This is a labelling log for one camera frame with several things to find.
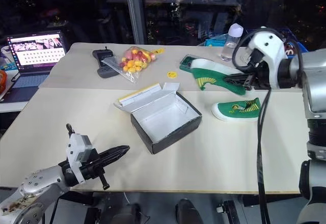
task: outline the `yellow token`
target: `yellow token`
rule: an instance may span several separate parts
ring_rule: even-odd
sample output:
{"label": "yellow token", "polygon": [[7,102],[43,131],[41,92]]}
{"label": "yellow token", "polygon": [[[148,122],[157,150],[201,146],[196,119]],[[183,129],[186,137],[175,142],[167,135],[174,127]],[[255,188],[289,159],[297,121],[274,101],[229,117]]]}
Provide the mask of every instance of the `yellow token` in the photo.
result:
{"label": "yellow token", "polygon": [[176,78],[178,76],[178,73],[175,72],[175,71],[170,71],[170,72],[168,72],[167,76],[168,76],[168,78],[173,79],[173,78]]}
{"label": "yellow token", "polygon": [[152,53],[160,54],[160,53],[164,53],[164,51],[165,51],[164,48],[159,48],[159,49],[157,49],[157,50],[152,51]]}

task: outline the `table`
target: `table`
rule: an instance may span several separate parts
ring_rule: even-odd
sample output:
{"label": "table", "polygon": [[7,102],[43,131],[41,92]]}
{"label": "table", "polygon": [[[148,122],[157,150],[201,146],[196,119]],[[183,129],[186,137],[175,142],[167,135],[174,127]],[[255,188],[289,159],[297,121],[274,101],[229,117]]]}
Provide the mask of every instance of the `table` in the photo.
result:
{"label": "table", "polygon": [[[220,48],[165,46],[165,53],[133,85],[121,76],[97,76],[91,51],[103,45],[73,44],[2,137],[1,186],[17,186],[29,172],[63,161],[68,143],[65,124],[71,123],[77,133],[89,136],[98,152],[130,145],[124,157],[105,168],[109,191],[257,192],[256,123],[226,123],[210,112],[214,102],[243,98],[215,86],[199,91],[192,75],[178,70],[180,58],[191,50],[218,62]],[[107,45],[116,54],[130,46]],[[142,47],[153,50],[161,46]],[[169,70],[177,71],[178,77],[167,78]],[[132,127],[130,115],[115,108],[113,102],[157,81],[182,82],[180,93],[203,114],[203,121],[182,140],[151,155]],[[262,101],[265,94],[256,91],[246,97]],[[301,92],[273,92],[262,137],[267,193],[298,193],[300,166],[308,158],[307,132]],[[94,179],[75,189],[102,190],[102,186]]]}
{"label": "table", "polygon": [[[0,99],[6,94],[7,90],[11,87],[13,82],[11,79],[17,74],[17,70],[9,70],[7,73],[6,89],[0,94]],[[17,103],[0,103],[0,113],[22,111],[28,102]]]}

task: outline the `green shoe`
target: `green shoe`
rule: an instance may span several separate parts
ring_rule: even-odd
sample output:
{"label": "green shoe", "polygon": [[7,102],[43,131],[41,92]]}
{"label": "green shoe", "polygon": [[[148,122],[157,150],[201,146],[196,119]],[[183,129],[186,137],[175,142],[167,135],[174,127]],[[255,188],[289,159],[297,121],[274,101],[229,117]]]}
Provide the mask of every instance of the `green shoe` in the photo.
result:
{"label": "green shoe", "polygon": [[212,105],[213,115],[222,121],[257,121],[259,110],[259,98]]}

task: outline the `box lid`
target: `box lid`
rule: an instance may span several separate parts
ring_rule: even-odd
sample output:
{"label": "box lid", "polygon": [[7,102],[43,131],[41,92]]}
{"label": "box lid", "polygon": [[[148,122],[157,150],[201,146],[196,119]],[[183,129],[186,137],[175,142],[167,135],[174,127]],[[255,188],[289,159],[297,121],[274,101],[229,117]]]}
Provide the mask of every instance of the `box lid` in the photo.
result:
{"label": "box lid", "polygon": [[159,83],[156,83],[147,88],[128,94],[125,97],[119,98],[114,105],[123,111],[133,113],[157,99],[175,93],[178,90],[179,85],[179,83],[166,82],[163,88],[161,88]]}

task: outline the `laptop screen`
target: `laptop screen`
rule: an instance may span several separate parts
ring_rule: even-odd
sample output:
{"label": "laptop screen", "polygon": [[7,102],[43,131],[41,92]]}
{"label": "laptop screen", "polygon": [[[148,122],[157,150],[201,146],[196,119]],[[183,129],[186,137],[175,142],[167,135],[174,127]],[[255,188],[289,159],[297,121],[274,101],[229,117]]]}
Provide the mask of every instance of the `laptop screen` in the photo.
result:
{"label": "laptop screen", "polygon": [[20,73],[46,72],[66,54],[61,31],[7,37]]}

